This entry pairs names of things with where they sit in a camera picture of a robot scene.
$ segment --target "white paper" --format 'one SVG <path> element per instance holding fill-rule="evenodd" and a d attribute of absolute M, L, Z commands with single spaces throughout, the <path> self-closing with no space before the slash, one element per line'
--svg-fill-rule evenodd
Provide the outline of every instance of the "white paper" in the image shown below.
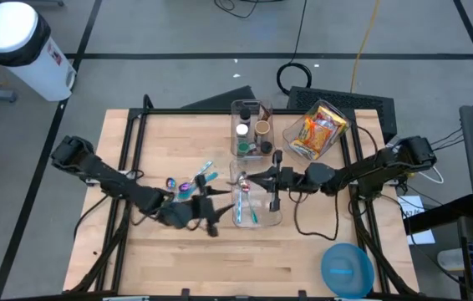
<path fill-rule="evenodd" d="M 402 206 L 402 210 L 404 210 L 405 215 L 408 217 L 411 217 L 413 215 L 419 214 L 424 212 L 424 209 L 422 208 L 422 200 L 420 200 L 420 196 L 398 196 L 398 202 Z M 413 238 L 415 239 L 415 242 L 417 244 L 432 244 L 435 243 L 434 239 L 434 234 L 431 232 L 431 230 L 426 230 L 423 232 L 418 232 L 413 235 Z M 411 236 L 407 236 L 407 243 L 409 245 L 413 244 L 413 241 L 411 240 Z"/>

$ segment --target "clear plastic container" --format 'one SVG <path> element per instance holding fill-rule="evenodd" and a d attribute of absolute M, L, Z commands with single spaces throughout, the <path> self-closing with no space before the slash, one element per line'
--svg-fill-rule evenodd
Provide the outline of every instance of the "clear plastic container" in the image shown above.
<path fill-rule="evenodd" d="M 266 171 L 272 166 L 270 157 L 256 157 L 233 160 L 229 166 L 231 182 L 236 182 L 242 172 L 248 175 Z M 244 192 L 238 186 L 231 187 L 231 200 L 235 204 L 233 222 L 237 227 L 260 228 L 279 224 L 282 220 L 281 211 L 270 212 L 270 202 L 273 194 L 266 192 L 259 185 L 247 181 L 249 192 Z"/>
<path fill-rule="evenodd" d="M 272 104 L 260 100 L 236 100 L 231 104 L 231 153 L 240 158 L 271 156 Z"/>
<path fill-rule="evenodd" d="M 283 131 L 283 149 L 297 161 L 315 161 L 351 126 L 350 120 L 327 101 L 319 100 Z"/>

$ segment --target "blue plastic bowl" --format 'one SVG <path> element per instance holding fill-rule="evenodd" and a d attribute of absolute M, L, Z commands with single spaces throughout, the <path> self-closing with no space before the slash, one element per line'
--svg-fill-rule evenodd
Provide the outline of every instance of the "blue plastic bowl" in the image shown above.
<path fill-rule="evenodd" d="M 362 298 L 374 284 L 369 257 L 350 243 L 332 246 L 322 257 L 322 279 L 340 298 Z"/>

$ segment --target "white trash can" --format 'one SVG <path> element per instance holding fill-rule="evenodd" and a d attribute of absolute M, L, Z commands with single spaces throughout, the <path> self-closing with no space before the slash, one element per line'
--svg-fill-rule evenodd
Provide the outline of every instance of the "white trash can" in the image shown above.
<path fill-rule="evenodd" d="M 0 4 L 0 65 L 48 101 L 67 99 L 77 74 L 47 22 L 26 3 Z"/>

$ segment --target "wooden table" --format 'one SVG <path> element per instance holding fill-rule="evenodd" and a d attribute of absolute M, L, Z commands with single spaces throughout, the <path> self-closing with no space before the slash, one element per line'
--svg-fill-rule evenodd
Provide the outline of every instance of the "wooden table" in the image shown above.
<path fill-rule="evenodd" d="M 97 155 L 113 167 L 118 165 L 127 114 L 128 110 L 108 110 L 104 120 Z M 377 140 L 378 147 L 383 147 L 376 112 L 356 110 L 356 116 L 358 124 L 368 129 Z M 282 129 L 298 117 L 274 116 L 276 147 L 282 147 Z M 148 115 L 140 157 L 140 169 L 145 176 L 139 183 L 163 187 L 168 176 L 178 182 L 188 181 L 210 160 L 214 161 L 210 171 L 220 174 L 211 183 L 212 186 L 227 189 L 225 182 L 229 179 L 229 164 L 235 159 L 229 150 L 230 127 L 230 115 Z M 135 141 L 136 132 L 133 130 L 131 141 Z M 374 147 L 370 138 L 363 131 L 359 135 L 364 156 L 372 155 Z M 348 141 L 354 161 L 349 132 Z M 129 164 L 134 142 L 132 144 Z M 320 160 L 334 168 L 342 168 L 340 144 L 334 145 Z M 282 165 L 294 166 L 297 172 L 303 172 L 306 167 L 299 166 L 290 156 L 283 157 Z M 393 188 L 385 188 L 383 193 L 396 198 Z M 97 186 L 89 187 L 84 211 L 101 197 Z M 323 283 L 320 260 L 335 243 L 357 244 L 353 218 L 348 213 L 348 190 L 338 194 L 339 230 L 336 242 L 298 234 L 292 220 L 294 204 L 288 200 L 286 192 L 280 192 L 280 197 L 281 224 L 262 230 L 236 228 L 231 212 L 225 214 L 218 224 L 220 236 L 216 238 L 208 237 L 202 230 L 176 230 L 149 219 L 138 227 L 131 225 L 119 293 L 180 295 L 182 288 L 189 288 L 192 295 L 296 296 L 298 290 L 304 289 L 308 296 L 334 296 Z M 215 196 L 215 206 L 229 204 L 230 198 L 230 195 Z M 77 284 L 98 257 L 95 254 L 100 254 L 109 204 L 106 202 L 80 226 L 64 289 Z M 298 209 L 302 230 L 333 235 L 333 204 L 333 198 L 324 194 L 309 196 Z M 418 290 L 398 205 L 382 198 L 374 202 L 374 209 L 384 255 L 405 282 Z M 135 211 L 133 218 L 139 220 L 140 214 Z M 374 258 L 371 259 L 375 269 Z M 107 280 L 111 278 L 113 268 L 114 258 L 111 258 Z M 109 285 L 106 281 L 105 287 L 109 288 Z M 374 290 L 380 291 L 377 277 Z"/>

